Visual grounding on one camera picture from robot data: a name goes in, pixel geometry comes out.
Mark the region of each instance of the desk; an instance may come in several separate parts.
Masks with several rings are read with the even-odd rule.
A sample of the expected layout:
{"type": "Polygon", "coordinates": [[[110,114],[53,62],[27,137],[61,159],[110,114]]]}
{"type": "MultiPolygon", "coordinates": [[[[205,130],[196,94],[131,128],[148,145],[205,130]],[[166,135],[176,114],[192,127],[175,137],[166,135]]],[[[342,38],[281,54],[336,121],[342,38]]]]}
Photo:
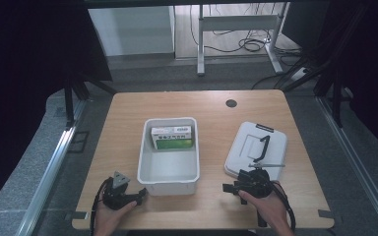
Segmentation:
{"type": "MultiPolygon", "coordinates": [[[[329,228],[334,220],[318,216],[329,210],[309,156],[279,90],[223,90],[135,92],[114,95],[94,154],[77,211],[91,212],[100,184],[115,170],[131,179],[127,193],[143,188],[137,181],[144,123],[150,118],[191,116],[197,120],[201,177],[190,196],[146,196],[120,224],[121,229],[248,229],[257,228],[255,208],[222,191],[232,183],[224,163],[239,126],[259,123],[287,135],[284,189],[296,215],[298,228],[329,228]],[[226,102],[233,99],[233,108],[226,102]]],[[[90,220],[74,219],[77,229],[89,228],[90,220]]]]}

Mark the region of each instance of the metal frame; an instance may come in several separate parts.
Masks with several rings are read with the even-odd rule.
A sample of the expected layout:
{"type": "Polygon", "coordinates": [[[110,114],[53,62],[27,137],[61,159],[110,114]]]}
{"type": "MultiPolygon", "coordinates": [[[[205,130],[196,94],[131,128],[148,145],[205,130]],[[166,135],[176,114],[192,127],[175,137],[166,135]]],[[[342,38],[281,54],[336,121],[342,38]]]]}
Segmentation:
{"type": "Polygon", "coordinates": [[[378,213],[378,188],[373,182],[373,179],[370,177],[370,174],[367,172],[364,164],[361,162],[360,157],[349,141],[344,130],[337,124],[336,120],[332,117],[331,108],[327,100],[321,97],[316,97],[318,103],[323,110],[325,118],[327,119],[331,129],[334,131],[335,136],[337,137],[340,145],[346,153],[348,162],[351,165],[351,168],[354,170],[357,179],[360,181],[361,186],[367,194],[370,202],[373,204],[375,210],[378,213]]]}
{"type": "MultiPolygon", "coordinates": [[[[75,110],[75,121],[78,121],[85,108],[85,101],[79,101],[75,110]]],[[[20,227],[17,230],[16,235],[32,235],[35,225],[41,214],[42,208],[47,200],[48,194],[51,191],[54,180],[57,177],[57,173],[63,163],[69,144],[76,131],[77,122],[73,122],[72,127],[68,127],[62,134],[56,150],[51,156],[50,162],[45,169],[45,172],[39,182],[39,185],[32,197],[30,205],[26,211],[26,214],[21,221],[20,227]]]]}
{"type": "Polygon", "coordinates": [[[281,31],[286,2],[277,15],[204,17],[203,5],[199,5],[198,76],[205,75],[204,31],[213,30],[274,30],[272,40],[265,48],[276,74],[284,70],[275,54],[275,43],[281,31]]]}

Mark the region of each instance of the wall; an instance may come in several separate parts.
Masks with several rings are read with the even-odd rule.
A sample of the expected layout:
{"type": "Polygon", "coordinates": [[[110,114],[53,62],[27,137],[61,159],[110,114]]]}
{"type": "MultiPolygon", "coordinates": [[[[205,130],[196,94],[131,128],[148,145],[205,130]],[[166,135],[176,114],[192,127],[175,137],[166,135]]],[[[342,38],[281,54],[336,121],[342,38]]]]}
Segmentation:
{"type": "Polygon", "coordinates": [[[173,7],[90,9],[105,56],[174,52],[173,7]]]}

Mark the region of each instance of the hand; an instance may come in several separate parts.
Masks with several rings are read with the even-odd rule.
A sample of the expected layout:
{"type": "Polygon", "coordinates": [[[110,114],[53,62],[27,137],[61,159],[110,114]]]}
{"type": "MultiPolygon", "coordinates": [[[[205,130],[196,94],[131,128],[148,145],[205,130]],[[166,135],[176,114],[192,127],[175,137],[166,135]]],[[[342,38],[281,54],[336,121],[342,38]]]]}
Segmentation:
{"type": "MultiPolygon", "coordinates": [[[[284,192],[280,186],[276,186],[281,193],[284,192]]],[[[275,192],[262,199],[256,199],[242,190],[238,192],[238,195],[248,203],[254,205],[262,218],[269,223],[279,236],[293,235],[287,223],[286,208],[275,192]]]]}
{"type": "Polygon", "coordinates": [[[102,194],[99,195],[99,202],[97,203],[96,217],[94,220],[94,235],[95,236],[109,236],[118,227],[122,217],[131,211],[137,202],[131,202],[119,210],[113,210],[106,206],[102,201],[102,194]]]}

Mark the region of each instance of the gray floor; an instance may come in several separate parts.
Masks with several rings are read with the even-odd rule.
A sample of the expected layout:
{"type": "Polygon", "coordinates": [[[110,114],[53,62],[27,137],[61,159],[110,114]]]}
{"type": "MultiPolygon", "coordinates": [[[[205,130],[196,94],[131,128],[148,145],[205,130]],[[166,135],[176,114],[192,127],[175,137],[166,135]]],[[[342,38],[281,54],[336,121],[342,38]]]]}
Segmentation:
{"type": "MultiPolygon", "coordinates": [[[[109,60],[113,82],[120,92],[163,90],[251,89],[274,74],[267,57],[209,59],[206,76],[197,77],[194,60],[138,58],[128,64],[109,60]]],[[[271,89],[269,79],[255,89],[271,89]]],[[[286,98],[315,168],[318,180],[332,210],[331,229],[297,229],[296,235],[378,235],[378,213],[354,173],[348,157],[330,128],[318,101],[312,94],[315,81],[286,94],[286,98]]],[[[37,222],[34,235],[89,235],[71,226],[71,217],[81,194],[111,95],[87,84],[87,101],[77,128],[76,141],[60,168],[51,193],[37,222]]],[[[48,98],[47,112],[22,161],[0,193],[0,235],[14,235],[25,214],[36,186],[57,146],[65,125],[63,91],[48,98]]],[[[378,141],[358,121],[348,105],[342,105],[344,131],[378,187],[378,141]]],[[[260,235],[274,235],[260,231],[260,235]]]]}

